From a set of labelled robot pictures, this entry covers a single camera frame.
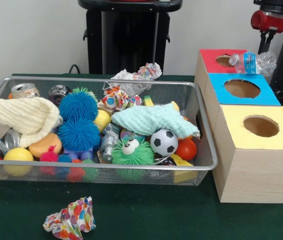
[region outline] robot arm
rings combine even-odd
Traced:
[[[253,3],[260,5],[250,23],[253,29],[260,31],[258,54],[261,54],[268,51],[274,35],[283,32],[283,0],[253,0]]]

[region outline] red box top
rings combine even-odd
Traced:
[[[200,49],[208,74],[235,74],[235,68],[228,61],[233,54],[246,53],[245,49]]]

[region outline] googly eye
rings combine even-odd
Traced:
[[[138,148],[140,143],[136,139],[130,139],[124,146],[122,146],[122,153],[125,155],[132,154],[136,148]]]

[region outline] yellow box top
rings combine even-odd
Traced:
[[[220,106],[236,148],[283,150],[283,106]]]

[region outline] metal basket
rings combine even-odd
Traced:
[[[0,180],[40,181],[40,182],[91,182],[108,184],[153,184],[153,185],[191,185],[198,186],[207,172],[216,167],[218,160],[214,141],[210,131],[205,107],[200,89],[190,82],[173,81],[131,81],[110,79],[57,78],[57,77],[24,77],[12,76],[0,81],[0,98],[7,99],[11,88],[21,83],[33,83],[38,88],[41,97],[47,98],[48,91],[55,85],[65,85],[71,89],[85,87],[93,91],[98,99],[103,97],[105,82],[148,84],[149,90],[140,94],[150,95],[154,104],[163,105],[175,101],[182,115],[197,125],[200,139],[193,139],[197,145],[197,155],[191,161],[193,166],[164,165],[117,165],[100,164],[95,155],[95,163],[63,163],[40,161],[8,161],[0,160]],[[22,176],[12,176],[7,169],[15,173],[29,172]],[[85,172],[81,179],[76,172]]]

